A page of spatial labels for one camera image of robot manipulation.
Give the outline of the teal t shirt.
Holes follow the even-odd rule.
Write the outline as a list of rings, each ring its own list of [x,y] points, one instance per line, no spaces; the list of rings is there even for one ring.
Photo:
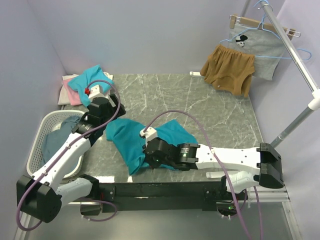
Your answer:
[[[128,167],[128,174],[134,175],[142,168],[149,167],[145,162],[143,145],[145,139],[140,137],[140,131],[145,126],[128,119],[118,118],[106,126],[106,139],[116,146],[124,163]],[[196,144],[196,138],[187,132],[175,119],[156,128],[158,136],[169,144],[177,146],[182,143]]]

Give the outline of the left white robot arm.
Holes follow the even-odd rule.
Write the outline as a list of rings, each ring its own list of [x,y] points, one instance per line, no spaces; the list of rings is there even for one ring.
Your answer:
[[[31,177],[23,175],[17,181],[16,220],[20,220],[23,212],[49,223],[70,202],[80,198],[99,200],[102,194],[98,179],[83,174],[67,184],[61,184],[61,181],[102,136],[107,124],[125,113],[118,93],[111,94],[109,98],[94,98],[54,156]]]

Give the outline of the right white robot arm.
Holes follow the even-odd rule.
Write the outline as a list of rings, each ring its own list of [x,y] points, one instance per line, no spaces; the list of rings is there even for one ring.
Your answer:
[[[235,170],[235,173],[221,178],[219,193],[226,200],[257,185],[268,189],[284,187],[282,157],[268,143],[243,149],[209,148],[193,143],[175,146],[156,137],[142,149],[145,162],[153,169],[166,166],[179,171],[213,168]]]

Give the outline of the folded pink t shirt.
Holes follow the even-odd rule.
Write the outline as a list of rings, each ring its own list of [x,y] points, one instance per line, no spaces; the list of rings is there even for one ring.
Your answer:
[[[70,104],[72,106],[79,106],[82,104],[81,100],[80,100],[80,96],[79,93],[73,89],[71,89],[68,85],[68,83],[73,79],[72,78],[68,78],[68,79],[64,79],[62,81],[62,84],[67,92],[67,96],[68,96],[68,100],[70,102]]]

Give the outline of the folded cyan t shirt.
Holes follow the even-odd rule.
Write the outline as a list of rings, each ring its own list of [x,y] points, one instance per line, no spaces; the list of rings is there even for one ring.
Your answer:
[[[96,80],[104,80],[110,84],[114,84],[114,82],[104,74],[99,64],[86,69],[82,74],[74,77],[68,83],[68,86],[78,93],[79,99],[85,107],[91,103],[88,95],[85,93],[85,89],[91,82]]]

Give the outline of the folded white t shirt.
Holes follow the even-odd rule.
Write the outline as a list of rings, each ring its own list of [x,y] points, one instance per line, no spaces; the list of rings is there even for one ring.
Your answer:
[[[75,78],[79,75],[77,74],[73,74],[73,75],[67,75],[67,76],[63,76],[62,77],[62,80],[65,80],[65,79],[70,79],[70,78]],[[91,88],[95,85],[100,85],[102,86],[102,89],[104,92],[107,92],[107,91],[111,91],[111,85],[108,81],[105,81],[105,80],[94,80],[93,82],[91,82],[87,88]],[[61,91],[60,91],[60,95],[59,95],[59,100],[58,100],[58,104],[59,105],[66,105],[66,104],[70,104],[70,101],[68,99],[68,95],[67,95],[67,91],[65,90],[64,86],[62,85],[62,88],[61,88]]]

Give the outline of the white laundry basket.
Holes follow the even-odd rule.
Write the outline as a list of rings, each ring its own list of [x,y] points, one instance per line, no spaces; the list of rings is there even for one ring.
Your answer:
[[[51,132],[59,130],[62,123],[70,117],[80,118],[83,114],[84,112],[81,110],[56,110],[50,112],[42,119],[26,164],[26,171],[29,176],[32,176],[45,165],[43,146],[45,145],[46,136]]]

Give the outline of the grey-blue t shirt in basket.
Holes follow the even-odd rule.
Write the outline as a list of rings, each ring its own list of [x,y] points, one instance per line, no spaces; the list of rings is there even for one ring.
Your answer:
[[[80,119],[81,118],[79,116],[72,115],[66,118],[60,124],[59,129],[56,129],[45,135],[41,146],[42,166],[46,164],[54,156],[54,154],[63,146],[63,144],[68,139],[69,135],[72,133],[72,129],[77,125]]]

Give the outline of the brown shorts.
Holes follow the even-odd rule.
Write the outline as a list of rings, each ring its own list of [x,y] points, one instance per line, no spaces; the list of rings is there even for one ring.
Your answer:
[[[249,96],[255,72],[255,56],[219,44],[200,70],[204,81],[215,90],[228,91],[234,96]]]

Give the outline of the grey panda cloth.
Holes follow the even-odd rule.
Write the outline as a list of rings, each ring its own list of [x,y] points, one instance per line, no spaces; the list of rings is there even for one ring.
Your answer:
[[[254,55],[253,76],[271,81],[285,46],[273,33],[236,24],[229,30],[230,49]]]

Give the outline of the wooden clip hanger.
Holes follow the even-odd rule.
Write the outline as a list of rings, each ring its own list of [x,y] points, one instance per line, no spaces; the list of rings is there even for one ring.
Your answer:
[[[229,23],[230,29],[233,29],[235,27],[235,24],[239,24],[246,27],[258,28],[259,30],[265,29],[275,34],[278,33],[275,27],[271,23],[264,23],[262,26],[259,20],[255,20],[255,19],[251,19],[243,16],[237,16],[236,14],[230,15],[229,19],[230,19],[230,23]],[[283,27],[283,31],[287,34],[290,40],[292,40],[293,37],[296,37],[296,38],[301,37],[301,33],[296,31],[294,28]]]

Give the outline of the metal clothes rack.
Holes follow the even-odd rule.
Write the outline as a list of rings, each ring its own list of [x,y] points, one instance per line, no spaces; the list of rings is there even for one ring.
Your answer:
[[[293,43],[287,36],[283,27],[277,20],[277,17],[273,13],[273,8],[267,0],[259,0],[256,2],[259,8],[264,11],[266,17],[268,17],[271,25],[275,28],[278,37],[282,41],[286,50],[290,55],[290,59],[294,62],[297,69],[301,73],[305,82],[311,90],[313,99],[307,105],[307,107],[271,142],[273,148],[278,147],[303,121],[305,121],[312,113],[320,108],[320,89],[304,64],[304,60],[298,53],[298,50],[294,47]]]

